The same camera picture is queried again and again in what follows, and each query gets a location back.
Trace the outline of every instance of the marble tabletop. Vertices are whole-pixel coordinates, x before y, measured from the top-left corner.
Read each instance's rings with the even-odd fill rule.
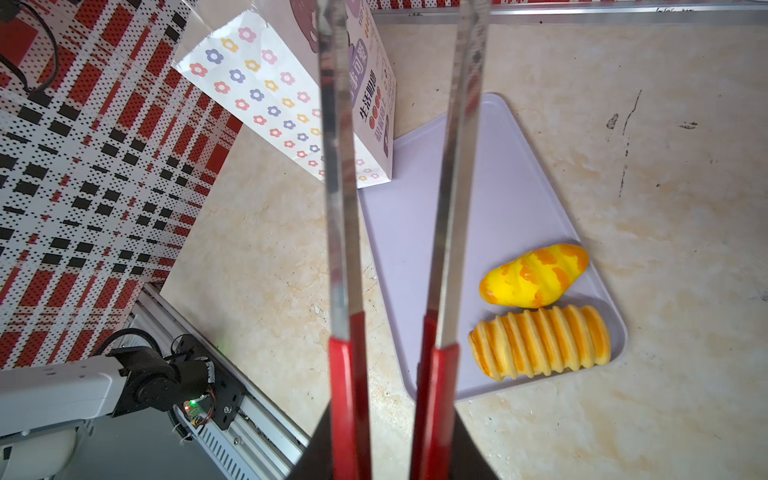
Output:
[[[455,27],[379,31],[399,136],[445,113]],[[492,26],[484,91],[630,332],[617,362],[457,405],[501,478],[768,478],[767,52],[759,27]],[[323,192],[244,128],[162,289],[307,432],[329,400]],[[414,407],[361,248],[374,476],[405,478]]]

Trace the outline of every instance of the flower print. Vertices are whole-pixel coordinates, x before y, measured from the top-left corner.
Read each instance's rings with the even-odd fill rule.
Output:
[[[230,86],[225,84],[222,81],[218,81],[214,84],[214,88],[216,88],[216,91],[220,94],[227,94],[230,91]]]
[[[274,65],[277,61],[277,57],[274,53],[272,53],[271,50],[262,50],[261,51],[261,58],[268,64]]]
[[[208,69],[199,63],[190,64],[190,68],[192,69],[192,75],[197,75],[198,77],[204,77],[208,73]]]
[[[256,40],[256,34],[248,27],[238,28],[237,33],[240,34],[240,39],[245,40],[248,43],[253,43],[253,41]]]
[[[247,68],[248,70],[259,71],[261,69],[261,65],[257,64],[253,60],[246,60],[245,68]]]
[[[229,38],[222,38],[221,44],[224,46],[224,48],[231,51],[232,53],[240,50],[240,47],[238,47],[237,44],[231,41]]]
[[[219,53],[219,51],[215,48],[211,50],[206,50],[205,55],[208,57],[208,61],[212,61],[216,65],[221,63],[222,60],[224,60],[224,56]]]
[[[293,77],[293,75],[290,74],[290,72],[284,71],[280,73],[280,81],[286,85],[293,85],[293,82],[296,81],[296,79]]]
[[[230,70],[230,78],[239,84],[245,81],[245,75],[240,70]]]

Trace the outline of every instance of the purple label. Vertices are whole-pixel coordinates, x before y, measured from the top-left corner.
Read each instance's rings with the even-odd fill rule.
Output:
[[[358,39],[357,46],[349,46],[349,93],[352,95],[352,105],[357,100],[357,93],[360,91],[363,77],[366,75],[366,66],[368,65],[368,50]]]
[[[355,18],[358,18],[360,16],[361,5],[362,5],[362,0],[346,0],[346,7],[349,9],[349,11],[352,13],[352,15]]]

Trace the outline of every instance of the black cable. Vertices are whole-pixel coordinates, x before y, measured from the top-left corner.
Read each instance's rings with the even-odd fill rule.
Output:
[[[18,0],[14,0],[14,4],[24,7],[25,10],[27,10],[33,17],[37,19],[38,22],[40,22],[40,25],[42,25],[43,29],[45,30],[45,33],[48,34],[48,38],[51,39],[51,43],[53,44],[53,72],[51,72],[51,75],[48,77],[48,80],[44,81],[42,84],[40,84],[36,88],[30,88],[29,84],[27,83],[27,77],[24,75],[24,72],[21,71],[16,65],[13,64],[10,60],[8,60],[4,55],[0,55],[0,62],[8,67],[8,69],[16,76],[16,78],[19,79],[19,81],[22,83],[24,91],[28,94],[36,94],[39,91],[45,90],[51,83],[53,83],[53,80],[56,79],[56,75],[58,74],[58,44],[56,43],[56,37],[53,35],[53,32],[48,27],[48,24],[45,23],[45,20],[40,16],[40,14],[37,13],[37,11],[32,8],[30,5],[27,5],[24,2],[19,2]]]
[[[193,440],[191,432],[187,430],[187,427],[179,421],[179,417],[176,416],[176,412],[174,412],[173,407],[168,410],[168,419],[170,420],[171,425],[174,426],[174,431],[178,433],[183,440],[186,440],[187,442],[191,442]]]
[[[101,355],[102,353],[104,353],[104,351],[107,349],[110,343],[126,335],[139,335],[141,338],[147,340],[147,343],[149,343],[149,345],[152,347],[152,349],[155,352],[159,353],[160,356],[163,356],[163,352],[160,350],[160,346],[157,344],[157,341],[155,341],[155,339],[152,338],[152,335],[139,329],[122,329],[122,330],[118,330],[117,332],[113,332],[110,336],[108,336],[104,340],[104,342],[101,342],[101,345],[99,345],[96,348],[96,350],[93,351],[91,356]]]

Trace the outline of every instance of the metal frame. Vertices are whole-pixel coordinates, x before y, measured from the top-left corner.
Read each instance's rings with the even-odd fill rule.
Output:
[[[310,437],[189,324],[160,295],[157,287],[150,283],[144,285],[131,310],[131,320],[127,326],[147,330],[161,348],[169,352],[177,336],[189,333],[245,385],[247,394],[229,429],[221,431],[211,423],[197,437],[200,446],[227,478],[273,480],[288,475],[304,453]],[[144,342],[137,336],[125,338],[121,346]]]
[[[377,25],[456,25],[458,7],[375,10]],[[492,24],[768,25],[760,0],[640,0],[493,5]]]

